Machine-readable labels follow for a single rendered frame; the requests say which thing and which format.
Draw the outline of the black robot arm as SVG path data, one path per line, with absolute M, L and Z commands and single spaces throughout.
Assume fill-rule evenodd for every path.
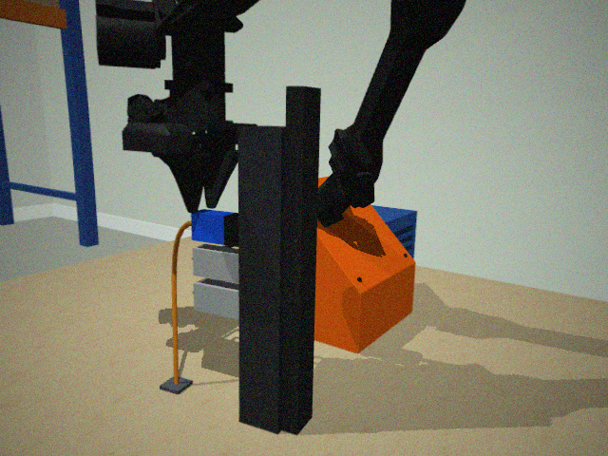
M 177 1 L 177 3 L 176 3 Z M 161 68 L 171 36 L 172 70 L 225 73 L 225 32 L 259 0 L 95 0 L 99 66 Z M 331 226 L 350 206 L 374 203 L 383 140 L 426 50 L 446 36 L 466 0 L 391 0 L 389 37 L 353 125 L 336 129 L 329 165 L 318 187 L 317 219 Z M 127 98 L 129 123 L 177 123 L 174 89 L 153 101 Z

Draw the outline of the black post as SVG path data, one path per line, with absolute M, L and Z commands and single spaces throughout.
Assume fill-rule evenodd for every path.
M 321 88 L 286 86 L 286 126 L 238 126 L 238 418 L 313 417 Z

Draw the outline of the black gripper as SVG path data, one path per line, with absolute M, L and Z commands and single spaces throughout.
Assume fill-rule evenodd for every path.
M 164 89 L 174 89 L 177 123 L 128 123 L 123 150 L 161 158 L 189 213 L 198 212 L 203 187 L 206 206 L 214 209 L 238 164 L 238 126 L 257 124 L 226 120 L 225 93 L 233 93 L 233 84 L 224 73 L 172 70 Z

